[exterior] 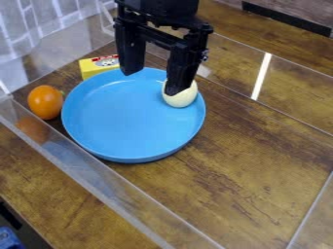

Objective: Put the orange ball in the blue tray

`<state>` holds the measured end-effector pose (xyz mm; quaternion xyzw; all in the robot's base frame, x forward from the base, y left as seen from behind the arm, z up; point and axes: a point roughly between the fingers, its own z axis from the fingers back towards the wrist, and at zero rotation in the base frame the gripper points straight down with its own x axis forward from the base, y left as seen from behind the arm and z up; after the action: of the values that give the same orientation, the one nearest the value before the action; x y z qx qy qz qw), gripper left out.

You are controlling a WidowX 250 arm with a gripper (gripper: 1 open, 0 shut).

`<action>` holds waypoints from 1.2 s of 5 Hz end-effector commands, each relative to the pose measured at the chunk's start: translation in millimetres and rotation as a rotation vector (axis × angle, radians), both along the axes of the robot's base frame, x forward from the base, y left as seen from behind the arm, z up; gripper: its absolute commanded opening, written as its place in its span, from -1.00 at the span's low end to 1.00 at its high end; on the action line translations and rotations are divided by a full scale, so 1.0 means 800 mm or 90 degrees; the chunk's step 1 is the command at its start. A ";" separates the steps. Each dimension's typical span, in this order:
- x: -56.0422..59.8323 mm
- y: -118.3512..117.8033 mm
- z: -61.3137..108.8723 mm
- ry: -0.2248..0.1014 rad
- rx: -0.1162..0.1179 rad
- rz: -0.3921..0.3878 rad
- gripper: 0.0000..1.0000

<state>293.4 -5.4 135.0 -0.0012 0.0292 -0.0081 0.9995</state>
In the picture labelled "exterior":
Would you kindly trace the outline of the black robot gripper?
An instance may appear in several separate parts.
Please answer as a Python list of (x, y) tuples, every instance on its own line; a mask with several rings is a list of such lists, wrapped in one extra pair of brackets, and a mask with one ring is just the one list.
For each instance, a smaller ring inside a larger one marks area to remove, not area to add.
[[(175, 96), (190, 88), (199, 65), (209, 59), (208, 42), (214, 29), (197, 18), (199, 0), (117, 0), (117, 3), (121, 71), (129, 76), (143, 69), (146, 41), (174, 44), (166, 67), (165, 94)], [(158, 30), (161, 26), (185, 28), (189, 33), (178, 38)]]

